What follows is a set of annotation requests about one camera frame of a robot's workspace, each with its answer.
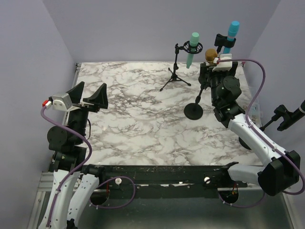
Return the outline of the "gold microphone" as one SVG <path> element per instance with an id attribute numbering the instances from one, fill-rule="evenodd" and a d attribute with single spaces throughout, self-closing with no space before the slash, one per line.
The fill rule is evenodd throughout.
<path id="1" fill-rule="evenodd" d="M 214 59 L 218 57 L 218 53 L 215 49 L 208 49 L 205 52 L 205 59 L 209 64 L 214 63 Z"/>

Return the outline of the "black round-base shock-mount stand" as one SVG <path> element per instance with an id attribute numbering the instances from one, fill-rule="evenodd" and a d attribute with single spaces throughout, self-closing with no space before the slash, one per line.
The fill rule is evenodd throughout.
<path id="1" fill-rule="evenodd" d="M 200 73 L 198 77 L 198 82 L 200 83 L 199 94 L 197 95 L 194 103 L 189 103 L 184 108 L 184 114 L 190 120 L 198 120 L 203 116 L 203 109 L 199 105 L 199 102 L 201 100 L 203 90 L 206 90 L 208 88 L 208 82 L 205 76 L 205 72 L 208 67 L 209 63 L 207 62 L 200 64 Z"/>

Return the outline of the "mint green microphone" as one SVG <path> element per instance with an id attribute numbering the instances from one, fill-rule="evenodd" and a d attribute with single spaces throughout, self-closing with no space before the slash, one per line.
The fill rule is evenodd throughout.
<path id="1" fill-rule="evenodd" d="M 191 38 L 189 40 L 189 51 L 190 52 L 194 52 L 196 51 L 196 47 L 199 43 L 199 38 L 200 38 L 200 35 L 199 33 L 197 32 L 193 32 L 192 35 L 191 35 Z M 193 53 L 188 53 L 188 56 L 187 56 L 187 61 L 186 61 L 186 68 L 189 69 L 192 62 L 193 62 Z"/>

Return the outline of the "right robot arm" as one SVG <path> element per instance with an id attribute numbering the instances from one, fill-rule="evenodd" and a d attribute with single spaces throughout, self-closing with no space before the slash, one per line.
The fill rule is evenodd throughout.
<path id="1" fill-rule="evenodd" d="M 236 99 L 241 95 L 240 81 L 235 77 L 238 62 L 230 62 L 226 68 L 218 63 L 200 65 L 199 83 L 203 89 L 211 89 L 211 100 L 216 119 L 239 138 L 257 155 L 261 167 L 239 163 L 228 165 L 219 175 L 220 183 L 230 187 L 236 181 L 256 184 L 270 196 L 275 196 L 305 177 L 300 173 L 300 156 L 286 151 L 272 141 L 248 117 Z"/>

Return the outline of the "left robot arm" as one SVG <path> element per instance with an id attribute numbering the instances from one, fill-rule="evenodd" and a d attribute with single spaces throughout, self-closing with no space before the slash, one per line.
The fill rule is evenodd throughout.
<path id="1" fill-rule="evenodd" d="M 54 126 L 47 133 L 53 156 L 53 183 L 40 229 L 75 229 L 85 204 L 95 188 L 105 185 L 102 169 L 85 169 L 84 184 L 75 189 L 83 165 L 92 155 L 86 137 L 91 126 L 89 113 L 108 108 L 107 84 L 103 83 L 90 97 L 83 98 L 84 82 L 65 93 L 57 93 L 44 101 L 41 116 Z"/>

